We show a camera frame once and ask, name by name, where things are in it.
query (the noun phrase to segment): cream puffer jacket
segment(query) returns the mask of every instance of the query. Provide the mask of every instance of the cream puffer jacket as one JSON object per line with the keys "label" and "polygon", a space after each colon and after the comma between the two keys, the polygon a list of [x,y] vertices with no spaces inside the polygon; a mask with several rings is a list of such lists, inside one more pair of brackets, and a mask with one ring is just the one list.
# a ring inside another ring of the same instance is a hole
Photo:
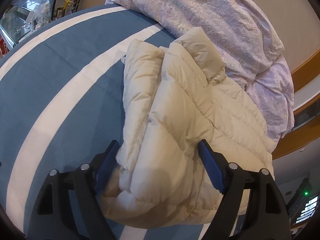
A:
{"label": "cream puffer jacket", "polygon": [[[104,215],[137,228],[211,222],[222,195],[197,153],[206,139],[228,162],[273,174],[264,118],[227,77],[202,28],[168,49],[134,40],[124,69],[124,143],[100,199]],[[239,213],[245,212],[249,192]]]}

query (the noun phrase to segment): bed sheet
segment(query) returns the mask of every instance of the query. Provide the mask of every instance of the bed sheet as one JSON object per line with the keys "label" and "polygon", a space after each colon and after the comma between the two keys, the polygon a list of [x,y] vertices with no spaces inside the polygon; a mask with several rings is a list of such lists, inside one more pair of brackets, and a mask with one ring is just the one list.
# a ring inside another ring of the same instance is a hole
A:
{"label": "bed sheet", "polygon": [[[27,234],[48,172],[71,171],[104,152],[124,125],[121,57],[133,38],[167,47],[155,21],[117,5],[64,17],[0,61],[0,203]],[[70,195],[79,232],[87,235]],[[152,230],[108,221],[121,240],[198,240],[203,225]]]}
{"label": "bed sheet", "polygon": [[226,74],[260,109],[275,147],[293,127],[293,83],[284,46],[267,16],[251,0],[106,0],[156,20],[175,37],[203,28]]}

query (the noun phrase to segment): silver screw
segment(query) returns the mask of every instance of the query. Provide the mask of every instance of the silver screw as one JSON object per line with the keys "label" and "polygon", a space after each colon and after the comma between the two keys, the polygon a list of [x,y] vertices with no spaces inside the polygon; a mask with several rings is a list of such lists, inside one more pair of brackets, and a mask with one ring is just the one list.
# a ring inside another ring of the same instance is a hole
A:
{"label": "silver screw", "polygon": [[80,166],[81,170],[86,171],[87,169],[89,169],[90,165],[88,163],[84,163]]}
{"label": "silver screw", "polygon": [[236,170],[236,169],[238,169],[238,165],[236,163],[229,163],[229,168]]}
{"label": "silver screw", "polygon": [[262,174],[264,174],[264,175],[269,175],[269,171],[268,171],[267,169],[265,169],[265,168],[263,168],[263,169],[261,170],[261,172],[262,172]]}
{"label": "silver screw", "polygon": [[50,176],[54,176],[54,175],[56,175],[57,174],[57,170],[56,169],[53,169],[53,170],[51,170],[50,172],[49,172],[49,175]]}

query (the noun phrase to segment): blanket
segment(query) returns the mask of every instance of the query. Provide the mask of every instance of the blanket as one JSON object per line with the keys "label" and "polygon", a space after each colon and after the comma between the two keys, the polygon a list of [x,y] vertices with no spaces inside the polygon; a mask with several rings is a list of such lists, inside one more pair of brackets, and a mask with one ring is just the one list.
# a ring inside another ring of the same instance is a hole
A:
{"label": "blanket", "polygon": [[106,0],[141,12],[180,37],[200,26],[222,56],[226,74],[247,92],[275,142],[291,130],[293,83],[284,46],[251,0]]}
{"label": "blanket", "polygon": [[[197,144],[249,171],[273,174],[267,125],[257,106],[226,76],[200,27],[168,49],[131,42],[124,68],[124,143],[119,168],[101,198],[104,215],[137,228],[209,223],[222,199]],[[239,214],[249,198],[244,191]]]}

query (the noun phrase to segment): blue gripper pad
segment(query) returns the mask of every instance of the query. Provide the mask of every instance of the blue gripper pad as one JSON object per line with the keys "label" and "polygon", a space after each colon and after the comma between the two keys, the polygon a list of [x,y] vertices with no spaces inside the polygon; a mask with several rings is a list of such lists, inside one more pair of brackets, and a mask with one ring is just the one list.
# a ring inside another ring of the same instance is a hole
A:
{"label": "blue gripper pad", "polygon": [[104,190],[116,166],[116,154],[120,149],[118,142],[115,142],[107,152],[107,156],[102,161],[95,178],[94,191],[98,194]]}
{"label": "blue gripper pad", "polygon": [[227,186],[224,184],[223,171],[225,167],[221,167],[216,162],[212,155],[212,149],[208,145],[207,141],[201,140],[198,143],[198,154],[202,160],[204,168],[206,169],[208,176],[214,188],[219,190],[221,194],[224,194],[227,190]]}

